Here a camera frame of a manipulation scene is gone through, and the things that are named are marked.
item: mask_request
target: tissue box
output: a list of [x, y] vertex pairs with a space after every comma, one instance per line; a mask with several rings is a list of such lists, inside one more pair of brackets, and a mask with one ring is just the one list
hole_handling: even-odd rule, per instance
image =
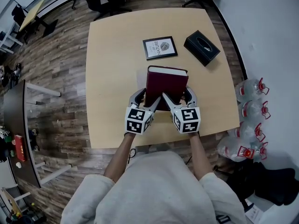
[[187, 37], [186, 47], [204, 66], [208, 65], [220, 52], [219, 49], [207, 39], [200, 31]]

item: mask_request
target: white wall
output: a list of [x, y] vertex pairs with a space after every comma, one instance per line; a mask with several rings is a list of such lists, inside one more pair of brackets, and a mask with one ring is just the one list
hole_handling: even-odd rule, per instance
[[[241, 53], [249, 78], [264, 78], [272, 117], [263, 125], [266, 168], [299, 166], [299, 0], [215, 0]], [[291, 223], [299, 197], [272, 206], [260, 223]]]

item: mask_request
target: picture frame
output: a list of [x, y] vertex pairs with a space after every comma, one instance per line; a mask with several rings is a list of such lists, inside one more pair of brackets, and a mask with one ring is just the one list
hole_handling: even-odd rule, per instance
[[177, 56], [177, 49], [172, 36], [143, 40], [146, 60]]

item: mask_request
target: plank flooring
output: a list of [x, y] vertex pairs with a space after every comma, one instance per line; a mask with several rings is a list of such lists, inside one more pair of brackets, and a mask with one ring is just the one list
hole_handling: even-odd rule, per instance
[[[128, 0], [126, 7], [136, 10], [181, 7], [187, 0]], [[39, 134], [37, 143], [40, 152], [34, 152], [36, 163], [46, 161], [39, 168], [43, 178], [59, 167], [71, 163], [75, 168], [37, 189], [30, 184], [17, 180], [28, 203], [34, 202], [43, 209], [48, 223], [60, 223], [61, 213], [87, 174], [103, 174], [115, 149], [91, 149], [85, 99], [85, 60], [89, 24], [98, 15], [88, 9], [85, 0], [78, 0], [76, 10], [71, 10], [72, 2], [65, 4], [49, 14], [46, 22], [58, 19], [53, 34], [42, 38], [44, 28], [31, 35], [28, 45], [15, 47], [15, 54], [7, 55], [3, 65], [11, 69], [16, 63], [22, 63], [21, 80], [26, 79], [52, 90], [60, 91], [61, 97], [52, 97], [38, 92], [29, 96], [40, 105], [28, 105], [28, 126]], [[188, 7], [200, 8], [193, 3]], [[242, 71], [231, 39], [213, 7], [207, 6], [212, 23], [224, 48], [234, 84], [243, 80]], [[0, 88], [0, 123], [3, 123], [3, 95], [7, 89]], [[212, 165], [229, 169], [232, 164], [218, 157], [216, 146], [224, 132], [202, 137], [203, 145]], [[188, 141], [170, 144], [174, 152], [185, 161], [191, 156]]]

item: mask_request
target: book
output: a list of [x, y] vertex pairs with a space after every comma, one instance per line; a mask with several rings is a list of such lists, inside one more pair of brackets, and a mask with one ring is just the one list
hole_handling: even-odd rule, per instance
[[15, 135], [14, 141], [15, 141], [15, 149], [17, 152], [18, 159], [25, 162], [26, 156], [25, 156], [25, 150], [24, 150], [23, 137], [19, 136], [19, 135]]
[[[151, 106], [158, 97], [162, 96], [163, 92], [167, 93], [173, 102], [179, 103], [188, 82], [187, 72], [172, 67], [149, 66], [144, 106]], [[169, 110], [163, 98], [160, 100], [157, 110]]]

